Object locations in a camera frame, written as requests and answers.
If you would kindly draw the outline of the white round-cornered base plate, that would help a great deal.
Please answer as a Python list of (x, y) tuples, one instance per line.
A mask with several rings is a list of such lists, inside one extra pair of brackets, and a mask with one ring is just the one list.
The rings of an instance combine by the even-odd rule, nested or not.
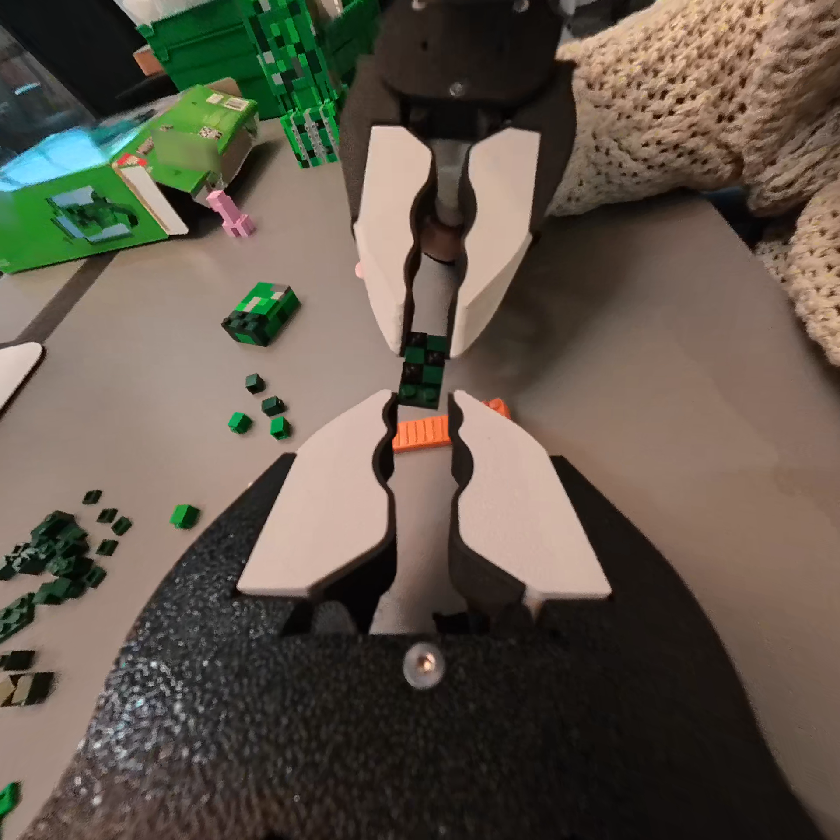
[(42, 364), (44, 344), (36, 341), (1, 346), (1, 417)]

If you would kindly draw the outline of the green bin with white bags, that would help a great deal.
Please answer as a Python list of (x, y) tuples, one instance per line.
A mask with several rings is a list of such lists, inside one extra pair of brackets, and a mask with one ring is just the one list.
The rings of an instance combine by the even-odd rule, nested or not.
[(178, 91), (232, 78), (244, 98), (256, 101), (261, 119), (280, 116), (235, 2), (208, 2), (137, 30)]

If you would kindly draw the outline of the orange brick separator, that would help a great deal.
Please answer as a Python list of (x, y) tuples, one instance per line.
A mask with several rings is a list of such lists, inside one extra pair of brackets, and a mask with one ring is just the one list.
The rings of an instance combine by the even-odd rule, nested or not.
[(451, 446), (454, 439), (460, 441), (466, 421), (458, 421), (452, 432), (449, 420), (449, 415), (443, 414), (398, 423), (392, 441), (393, 453), (399, 455), (444, 448)]

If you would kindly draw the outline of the scattered dark green lego pieces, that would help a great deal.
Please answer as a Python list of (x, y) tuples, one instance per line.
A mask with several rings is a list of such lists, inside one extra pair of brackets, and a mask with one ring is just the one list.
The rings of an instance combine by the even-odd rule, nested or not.
[[(131, 530), (133, 521), (117, 508), (103, 508), (96, 523), (110, 528), (112, 536), (94, 539), (70, 512), (55, 510), (2, 556), (2, 581), (34, 576), (40, 583), (1, 609), (1, 642), (8, 643), (35, 620), (41, 606), (59, 606), (74, 601), (105, 580), (100, 560), (113, 556), (119, 538)], [(1, 655), (1, 706), (32, 707), (46, 700), (56, 674), (36, 671), (38, 652), (9, 649)]]

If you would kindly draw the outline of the pink lego pig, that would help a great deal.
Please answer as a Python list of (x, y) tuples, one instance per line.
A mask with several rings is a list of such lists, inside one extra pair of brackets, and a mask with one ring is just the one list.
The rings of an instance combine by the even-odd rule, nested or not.
[(235, 201), (223, 190), (210, 192), (206, 197), (208, 205), (222, 219), (222, 227), (231, 238), (248, 238), (256, 231), (256, 225), (249, 215), (242, 212)]

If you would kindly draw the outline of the person's right forearm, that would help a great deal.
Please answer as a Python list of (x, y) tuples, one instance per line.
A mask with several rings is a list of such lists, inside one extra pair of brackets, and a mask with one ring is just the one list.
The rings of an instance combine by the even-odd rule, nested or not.
[(759, 216), (838, 193), (839, 3), (656, 2), (563, 45), (574, 150), (549, 212), (740, 186)]

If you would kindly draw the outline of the green lego box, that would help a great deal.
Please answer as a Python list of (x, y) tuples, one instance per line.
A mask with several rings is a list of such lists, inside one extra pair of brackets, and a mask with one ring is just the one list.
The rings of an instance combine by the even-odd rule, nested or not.
[(186, 235), (258, 132), (257, 102), (225, 78), (39, 141), (2, 165), (2, 273)]

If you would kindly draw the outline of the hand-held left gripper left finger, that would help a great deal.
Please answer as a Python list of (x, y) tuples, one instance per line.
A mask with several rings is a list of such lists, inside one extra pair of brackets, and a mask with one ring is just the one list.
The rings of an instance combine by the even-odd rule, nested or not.
[(312, 434), (294, 454), (237, 582), (243, 595), (321, 595), (395, 537), (396, 394), (383, 389)]

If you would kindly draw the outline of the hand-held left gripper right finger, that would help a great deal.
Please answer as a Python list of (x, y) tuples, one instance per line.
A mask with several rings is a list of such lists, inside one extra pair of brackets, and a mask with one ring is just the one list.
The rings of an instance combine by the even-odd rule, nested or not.
[(604, 600), (613, 590), (546, 449), (467, 392), (448, 396), (449, 576), (471, 606)]

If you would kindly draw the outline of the dark green lego brick stack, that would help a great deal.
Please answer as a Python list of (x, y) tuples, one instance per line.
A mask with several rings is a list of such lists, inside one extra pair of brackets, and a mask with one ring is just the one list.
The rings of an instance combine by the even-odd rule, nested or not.
[(448, 341), (445, 336), (409, 332), (403, 354), (397, 403), (433, 411), (443, 387)]

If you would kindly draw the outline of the green pixel lego cube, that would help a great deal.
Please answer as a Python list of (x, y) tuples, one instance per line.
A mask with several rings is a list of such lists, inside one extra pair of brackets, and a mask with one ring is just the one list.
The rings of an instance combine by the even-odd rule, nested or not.
[(289, 285), (260, 282), (221, 321), (221, 326), (235, 342), (266, 348), (300, 306), (297, 294)]

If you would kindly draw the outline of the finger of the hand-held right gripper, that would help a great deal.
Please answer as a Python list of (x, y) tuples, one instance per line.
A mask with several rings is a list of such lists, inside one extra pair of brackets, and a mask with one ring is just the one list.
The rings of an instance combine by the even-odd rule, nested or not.
[(403, 353), (408, 267), (418, 255), (417, 202), (432, 170), (431, 150), (408, 129), (372, 128), (353, 234), (374, 319), (396, 355)]
[(532, 243), (540, 133), (506, 128), (469, 151), (462, 185), (475, 212), (464, 238), (465, 268), (452, 325), (458, 358), (484, 332)]

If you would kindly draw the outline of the green lego creeper figure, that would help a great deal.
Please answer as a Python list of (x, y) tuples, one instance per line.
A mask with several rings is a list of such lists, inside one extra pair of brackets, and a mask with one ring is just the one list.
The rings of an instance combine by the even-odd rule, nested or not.
[(251, 1), (241, 6), (299, 167), (336, 162), (345, 86), (324, 50), (319, 2)]

